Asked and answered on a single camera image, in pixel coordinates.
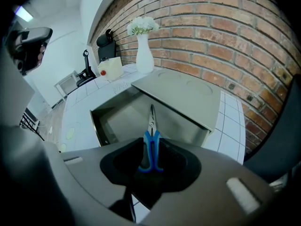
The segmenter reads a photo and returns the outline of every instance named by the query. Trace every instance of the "white countertop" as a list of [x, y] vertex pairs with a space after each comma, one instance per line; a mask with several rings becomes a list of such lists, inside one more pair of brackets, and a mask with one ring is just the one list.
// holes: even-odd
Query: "white countertop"
[[[136, 70], [135, 64], [123, 66], [123, 71], [124, 74], [115, 81], [104, 81], [102, 77], [98, 77], [67, 97], [61, 130], [62, 152], [99, 146], [90, 110], [126, 90], [131, 86], [131, 82], [145, 76]], [[203, 147], [226, 154], [242, 164], [245, 143], [245, 122], [241, 102], [222, 91], [215, 130], [209, 135]]]

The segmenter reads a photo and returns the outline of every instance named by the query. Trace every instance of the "small white box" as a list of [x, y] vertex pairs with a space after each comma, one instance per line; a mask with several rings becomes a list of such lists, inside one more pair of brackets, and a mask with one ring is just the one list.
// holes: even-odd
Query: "small white box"
[[110, 58], [98, 65], [98, 71], [104, 80], [114, 81], [123, 74], [120, 57]]

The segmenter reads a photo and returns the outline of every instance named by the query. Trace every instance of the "ceiling light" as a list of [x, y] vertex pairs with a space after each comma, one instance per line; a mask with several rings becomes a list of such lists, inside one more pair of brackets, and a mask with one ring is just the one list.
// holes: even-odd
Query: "ceiling light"
[[33, 19], [33, 17], [27, 12], [22, 6], [20, 6], [17, 11], [15, 12], [17, 16], [24, 19], [25, 21], [29, 22]]

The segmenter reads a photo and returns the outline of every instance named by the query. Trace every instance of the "black chair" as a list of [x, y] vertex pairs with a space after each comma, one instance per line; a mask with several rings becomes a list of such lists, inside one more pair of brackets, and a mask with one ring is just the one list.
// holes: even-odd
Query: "black chair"
[[245, 157], [244, 166], [271, 183], [301, 161], [301, 74], [293, 77], [285, 102], [272, 130]]
[[96, 78], [95, 74], [91, 70], [91, 67], [89, 66], [88, 55], [88, 51], [85, 50], [83, 56], [85, 57], [86, 68], [81, 73], [76, 75], [76, 77], [80, 78], [80, 80], [76, 82], [77, 87], [80, 87]]
[[112, 30], [108, 29], [105, 34], [98, 37], [96, 41], [99, 61], [116, 57], [116, 42], [112, 37]]

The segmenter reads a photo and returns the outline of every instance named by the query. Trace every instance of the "wooden floor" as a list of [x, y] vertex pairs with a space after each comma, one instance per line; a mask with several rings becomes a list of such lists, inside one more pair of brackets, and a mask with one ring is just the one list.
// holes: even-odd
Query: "wooden floor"
[[38, 127], [38, 132], [44, 140], [53, 142], [57, 146], [60, 145], [64, 108], [65, 101], [57, 104], [53, 110], [43, 120], [41, 120]]

